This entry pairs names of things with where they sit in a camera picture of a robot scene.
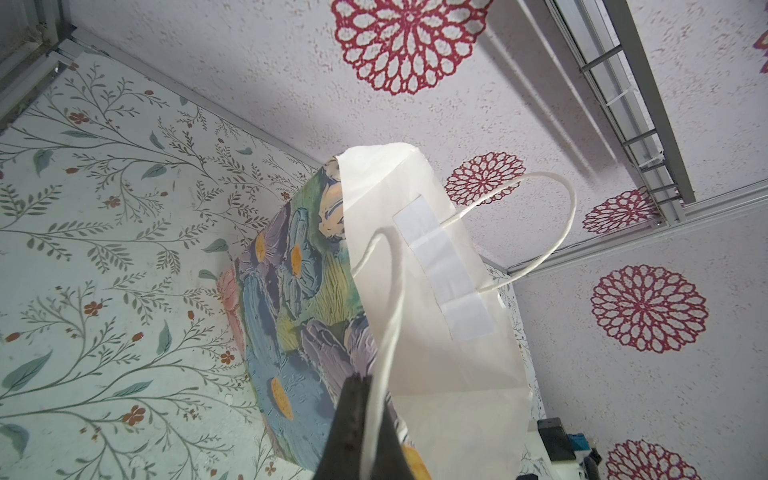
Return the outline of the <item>floral paper gift bag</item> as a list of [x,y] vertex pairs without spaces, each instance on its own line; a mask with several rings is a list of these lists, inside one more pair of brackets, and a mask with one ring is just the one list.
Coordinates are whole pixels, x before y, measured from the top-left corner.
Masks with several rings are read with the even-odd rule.
[[464,224],[530,179],[457,197],[407,143],[328,161],[217,288],[261,414],[261,446],[315,473],[343,383],[370,376],[362,479],[387,410],[432,479],[520,472],[533,390],[502,296]]

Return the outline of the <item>fake bun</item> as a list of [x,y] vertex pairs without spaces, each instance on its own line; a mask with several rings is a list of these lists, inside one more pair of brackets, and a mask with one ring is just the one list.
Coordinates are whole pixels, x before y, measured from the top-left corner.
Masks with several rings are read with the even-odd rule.
[[402,451],[415,480],[432,479],[421,455],[414,447],[403,444]]

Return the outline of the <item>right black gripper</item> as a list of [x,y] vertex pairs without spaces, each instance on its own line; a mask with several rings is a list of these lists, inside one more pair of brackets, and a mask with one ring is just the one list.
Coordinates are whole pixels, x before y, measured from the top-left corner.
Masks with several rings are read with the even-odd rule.
[[586,437],[568,434],[560,418],[532,420],[516,479],[599,480],[601,463]]

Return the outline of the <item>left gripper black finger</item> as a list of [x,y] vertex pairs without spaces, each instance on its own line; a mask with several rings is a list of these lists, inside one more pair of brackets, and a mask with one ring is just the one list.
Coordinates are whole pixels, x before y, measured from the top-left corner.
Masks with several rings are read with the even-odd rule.
[[[327,442],[314,480],[362,479],[361,464],[370,376],[353,374],[343,383]],[[414,480],[394,422],[384,411],[371,479]]]

